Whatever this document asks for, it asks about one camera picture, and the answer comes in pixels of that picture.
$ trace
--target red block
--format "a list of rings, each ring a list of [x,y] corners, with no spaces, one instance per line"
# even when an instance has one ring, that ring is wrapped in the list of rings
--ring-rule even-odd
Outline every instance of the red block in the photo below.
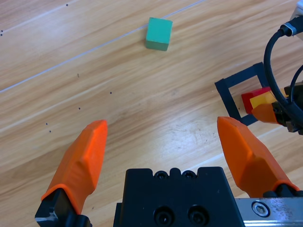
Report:
[[[244,103],[246,113],[252,114],[251,111],[252,111],[253,108],[252,108],[252,105],[250,103],[250,99],[253,98],[253,97],[259,96],[259,95],[261,95],[265,92],[268,92],[268,91],[270,91],[270,87],[263,87],[263,88],[260,88],[260,89],[242,94],[241,96],[242,96],[242,100],[243,100],[243,103]]]

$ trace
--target wooden block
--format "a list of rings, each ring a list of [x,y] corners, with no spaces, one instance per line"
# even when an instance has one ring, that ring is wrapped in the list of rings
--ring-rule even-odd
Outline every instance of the wooden block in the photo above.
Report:
[[[253,97],[259,96],[263,93],[266,93],[268,91],[270,91],[270,87],[263,87],[263,88],[260,88],[260,89],[242,94],[241,96],[242,96],[242,100],[243,100],[243,103],[244,103],[246,113],[252,114],[251,111],[252,111],[253,108],[252,108],[252,105],[250,103],[250,99],[253,98]]]
[[[280,91],[282,92],[284,97],[287,96],[285,94],[284,89],[281,89]],[[271,104],[275,101],[276,101],[276,98],[271,93],[271,91],[265,92],[265,93],[263,93],[259,96],[256,96],[256,97],[253,97],[253,98],[250,99],[250,103],[251,103],[253,109],[256,108],[260,104]]]
[[[273,106],[269,103],[263,103],[258,105],[252,110],[252,114],[255,118],[258,119],[258,121],[262,121],[264,123],[278,124],[275,112],[273,110]]]
[[[146,48],[167,51],[171,30],[172,21],[151,17],[147,29]]]

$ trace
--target wood grain surface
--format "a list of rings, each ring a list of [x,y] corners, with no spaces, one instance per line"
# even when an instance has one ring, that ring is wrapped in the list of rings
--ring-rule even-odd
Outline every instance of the wood grain surface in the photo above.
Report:
[[[41,196],[60,160],[94,120],[108,122],[98,187],[83,214],[113,224],[129,168],[224,168],[216,129],[227,116],[214,82],[263,60],[296,0],[2,0],[0,2],[0,226],[36,227]],[[172,20],[167,52],[144,47],[149,17]],[[279,86],[302,64],[303,43],[283,38],[273,51]],[[252,78],[230,89],[259,88]],[[251,131],[303,188],[302,139],[257,122]]]

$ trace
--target green cube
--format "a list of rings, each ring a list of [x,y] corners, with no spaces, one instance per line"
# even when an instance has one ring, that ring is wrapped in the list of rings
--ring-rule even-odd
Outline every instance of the green cube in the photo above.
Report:
[[[151,17],[147,29],[146,48],[167,51],[171,30],[172,21]]]

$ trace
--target yellow block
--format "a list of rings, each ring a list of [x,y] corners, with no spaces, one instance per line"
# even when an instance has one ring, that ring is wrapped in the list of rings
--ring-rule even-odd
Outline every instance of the yellow block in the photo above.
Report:
[[[284,97],[287,96],[285,94],[284,89],[281,89],[280,91],[282,92]],[[265,92],[259,96],[256,96],[256,97],[253,97],[250,99],[250,103],[251,103],[253,109],[256,108],[260,104],[274,103],[275,101],[276,101],[276,98],[274,97],[274,95],[272,94],[271,91]]]

